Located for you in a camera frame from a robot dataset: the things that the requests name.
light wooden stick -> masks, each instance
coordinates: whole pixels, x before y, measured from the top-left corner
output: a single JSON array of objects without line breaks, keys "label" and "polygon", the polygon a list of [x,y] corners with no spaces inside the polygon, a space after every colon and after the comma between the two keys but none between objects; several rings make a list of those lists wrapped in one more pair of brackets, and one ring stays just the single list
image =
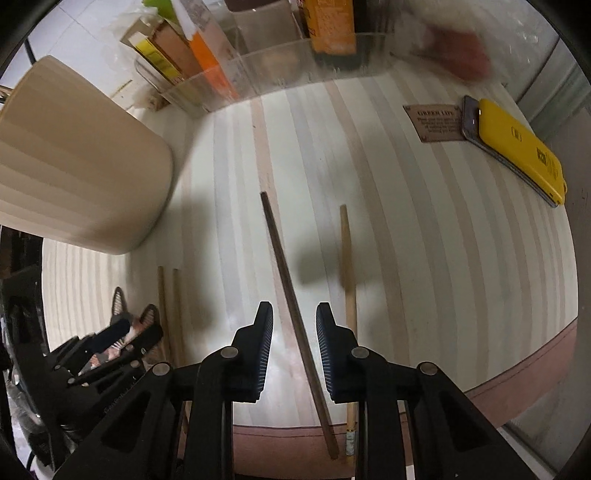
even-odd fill
[{"label": "light wooden stick", "polygon": [[271,244],[273,246],[273,251],[275,252],[275,260],[277,261],[279,276],[281,277],[281,284],[283,285],[287,307],[290,311],[291,322],[295,331],[295,339],[300,350],[301,360],[304,364],[308,384],[310,385],[312,399],[314,400],[316,413],[320,419],[320,426],[322,427],[322,433],[324,434],[326,448],[329,451],[330,458],[335,460],[339,457],[339,444],[336,441],[335,433],[330,424],[329,409],[326,406],[322,384],[320,383],[320,378],[316,371],[314,358],[312,357],[312,351],[310,350],[310,344],[308,342],[308,336],[306,335],[306,328],[304,327],[304,320],[301,317],[300,307],[297,303],[296,293],[287,266],[287,260],[281,246],[279,231],[277,230],[277,224],[275,223],[273,211],[271,210],[271,203],[269,202],[269,197],[266,192],[261,192],[261,200],[263,211],[265,212],[265,219],[267,220],[269,236],[271,237]]},{"label": "light wooden stick", "polygon": [[[353,270],[353,246],[351,244],[351,230],[347,206],[340,206],[340,236],[341,236],[341,282],[345,290],[345,319],[347,328],[357,337],[357,294],[355,290],[355,272]],[[353,463],[355,455],[355,430],[357,424],[357,405],[347,403],[347,434],[345,440],[345,455],[347,462]]]}]

wooden table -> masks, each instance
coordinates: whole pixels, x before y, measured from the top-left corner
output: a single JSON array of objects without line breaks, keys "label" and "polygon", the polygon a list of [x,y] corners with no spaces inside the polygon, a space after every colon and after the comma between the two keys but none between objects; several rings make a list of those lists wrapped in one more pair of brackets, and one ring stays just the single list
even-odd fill
[{"label": "wooden table", "polygon": [[[181,270],[183,336],[171,328],[187,362],[229,344],[268,300],[275,324],[267,382],[258,403],[235,406],[236,471],[351,475],[323,443],[259,192],[269,193],[320,375],[316,306],[329,301],[345,322],[345,203],[360,345],[392,362],[435,362],[494,424],[505,423],[566,371],[576,265],[564,207],[548,207],[472,144],[421,143],[402,108],[459,105],[465,94],[492,99],[526,123],[497,83],[468,87],[403,62],[378,77],[272,93],[198,121],[175,107],[144,113],[174,151],[172,197],[130,254],[45,241],[51,347],[107,325],[117,285],[132,311],[157,304],[157,265],[168,285],[171,269]],[[326,397],[343,451],[345,406]]]}]

yellow phone case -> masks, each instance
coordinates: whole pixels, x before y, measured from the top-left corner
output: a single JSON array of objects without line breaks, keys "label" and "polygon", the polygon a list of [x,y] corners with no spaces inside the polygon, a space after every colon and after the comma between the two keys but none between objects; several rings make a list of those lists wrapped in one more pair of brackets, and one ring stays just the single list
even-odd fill
[{"label": "yellow phone case", "polygon": [[482,141],[512,162],[554,202],[563,205],[566,182],[558,158],[497,104],[483,98],[479,108],[478,133]]}]

small sign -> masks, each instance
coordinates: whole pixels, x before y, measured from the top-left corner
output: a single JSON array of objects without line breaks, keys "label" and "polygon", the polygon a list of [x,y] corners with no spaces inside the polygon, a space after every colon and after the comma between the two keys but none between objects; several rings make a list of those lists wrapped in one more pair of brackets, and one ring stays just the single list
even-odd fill
[{"label": "small sign", "polygon": [[456,105],[404,105],[421,142],[464,140],[462,109]]}]

beige container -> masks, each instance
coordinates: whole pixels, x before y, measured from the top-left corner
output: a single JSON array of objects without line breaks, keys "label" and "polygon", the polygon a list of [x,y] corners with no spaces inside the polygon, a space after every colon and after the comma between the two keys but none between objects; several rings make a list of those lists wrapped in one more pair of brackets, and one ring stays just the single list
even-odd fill
[{"label": "beige container", "polygon": [[74,70],[45,57],[0,111],[0,224],[123,254],[162,211],[162,138]]}]

